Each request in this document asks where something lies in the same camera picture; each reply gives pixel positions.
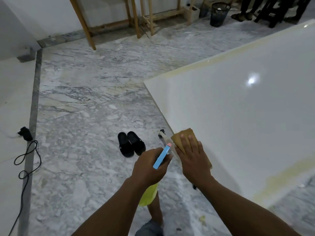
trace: white tabletop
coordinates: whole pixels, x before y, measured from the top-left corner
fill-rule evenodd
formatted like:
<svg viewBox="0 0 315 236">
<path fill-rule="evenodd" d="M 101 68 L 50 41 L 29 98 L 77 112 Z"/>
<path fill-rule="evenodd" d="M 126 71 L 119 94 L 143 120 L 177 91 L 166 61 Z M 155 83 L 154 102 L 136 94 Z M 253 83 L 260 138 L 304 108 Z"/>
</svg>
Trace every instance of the white tabletop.
<svg viewBox="0 0 315 236">
<path fill-rule="evenodd" d="M 231 190 L 268 207 L 315 174 L 315 20 L 145 81 Z"/>
</svg>

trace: forearm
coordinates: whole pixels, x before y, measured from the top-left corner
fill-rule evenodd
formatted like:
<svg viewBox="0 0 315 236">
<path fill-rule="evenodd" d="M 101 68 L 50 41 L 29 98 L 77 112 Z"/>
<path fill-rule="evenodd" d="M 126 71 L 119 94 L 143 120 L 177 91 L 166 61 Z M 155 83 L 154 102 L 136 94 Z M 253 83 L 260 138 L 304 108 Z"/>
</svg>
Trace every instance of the forearm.
<svg viewBox="0 0 315 236">
<path fill-rule="evenodd" d="M 273 213 L 227 189 L 212 176 L 206 177 L 198 188 L 233 236 L 299 235 Z"/>
<path fill-rule="evenodd" d="M 139 201 L 146 190 L 132 178 L 127 178 L 120 189 L 73 236 L 128 235 Z"/>
</svg>

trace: gray shorts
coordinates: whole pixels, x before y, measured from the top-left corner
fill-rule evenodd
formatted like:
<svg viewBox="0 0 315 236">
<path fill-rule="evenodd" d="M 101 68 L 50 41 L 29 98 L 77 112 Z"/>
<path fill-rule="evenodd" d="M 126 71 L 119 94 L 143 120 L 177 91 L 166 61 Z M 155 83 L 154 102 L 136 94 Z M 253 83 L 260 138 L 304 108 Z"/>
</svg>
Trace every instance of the gray shorts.
<svg viewBox="0 0 315 236">
<path fill-rule="evenodd" d="M 136 232 L 135 236 L 163 236 L 163 229 L 157 222 L 150 220 Z"/>
</svg>

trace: power cord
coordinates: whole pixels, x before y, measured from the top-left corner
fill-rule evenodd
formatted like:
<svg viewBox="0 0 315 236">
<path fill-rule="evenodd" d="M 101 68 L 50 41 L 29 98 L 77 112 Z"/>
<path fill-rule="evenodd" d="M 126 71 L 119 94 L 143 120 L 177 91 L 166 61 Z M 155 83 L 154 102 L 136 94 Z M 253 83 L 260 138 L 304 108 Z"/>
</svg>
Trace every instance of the power cord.
<svg viewBox="0 0 315 236">
<path fill-rule="evenodd" d="M 35 146 L 34 146 L 34 149 L 31 150 L 31 151 L 29 151 L 29 149 L 30 149 L 30 147 L 31 147 L 32 144 L 35 145 Z M 15 158 L 15 160 L 14 160 L 14 165 L 18 166 L 18 165 L 20 165 L 20 164 L 22 164 L 22 163 L 24 162 L 26 155 L 28 155 L 28 154 L 30 154 L 30 153 L 36 151 L 36 153 L 37 153 L 37 155 L 38 155 L 38 157 L 39 157 L 39 165 L 38 165 L 38 167 L 36 167 L 34 170 L 32 170 L 30 173 L 28 173 L 26 170 L 22 170 L 22 171 L 19 173 L 19 178 L 20 178 L 21 180 L 23 180 L 23 179 L 26 178 L 26 183 L 25 183 L 25 185 L 24 185 L 24 187 L 23 187 L 23 189 L 22 189 L 20 212 L 19 212 L 18 216 L 16 217 L 16 220 L 15 220 L 15 222 L 14 222 L 14 224 L 13 224 L 13 226 L 12 226 L 12 228 L 11 228 L 11 231 L 10 231 L 10 233 L 9 233 L 8 236 L 11 235 L 11 233 L 12 233 L 12 231 L 13 231 L 15 225 L 16 225 L 16 222 L 18 221 L 18 219 L 19 219 L 19 217 L 20 217 L 20 215 L 21 215 L 21 213 L 22 213 L 22 209 L 23 209 L 23 195 L 24 195 L 26 186 L 27 186 L 27 184 L 28 184 L 28 181 L 29 181 L 29 178 L 30 178 L 30 174 L 32 174 L 34 171 L 36 171 L 36 170 L 41 166 L 41 164 L 42 164 L 42 158 L 41 158 L 40 154 L 39 154 L 38 151 L 37 151 L 37 146 L 38 146 L 38 141 L 37 141 L 37 140 L 30 141 L 30 142 L 29 142 L 29 145 L 28 145 L 28 147 L 27 147 L 27 149 L 26 149 L 26 152 L 25 152 L 24 154 L 22 154 L 22 155 L 17 156 L 17 157 Z M 21 156 L 23 156 L 23 159 L 21 160 L 21 162 L 20 162 L 20 163 L 16 163 L 16 161 L 17 161 Z"/>
</svg>

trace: black caster wheel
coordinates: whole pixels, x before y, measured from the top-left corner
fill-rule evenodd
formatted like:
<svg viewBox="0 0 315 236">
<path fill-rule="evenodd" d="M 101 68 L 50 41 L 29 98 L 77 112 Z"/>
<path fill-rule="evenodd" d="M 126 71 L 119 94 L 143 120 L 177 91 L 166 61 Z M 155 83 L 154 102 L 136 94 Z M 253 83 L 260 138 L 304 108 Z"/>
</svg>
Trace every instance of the black caster wheel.
<svg viewBox="0 0 315 236">
<path fill-rule="evenodd" d="M 164 129 L 161 129 L 160 131 L 161 131 L 161 132 L 163 132 L 163 133 L 165 134 Z M 159 131 L 159 132 L 160 132 L 160 131 Z M 158 137 L 159 137 L 159 138 L 162 138 L 162 136 L 161 136 L 160 134 L 158 135 Z"/>
</svg>

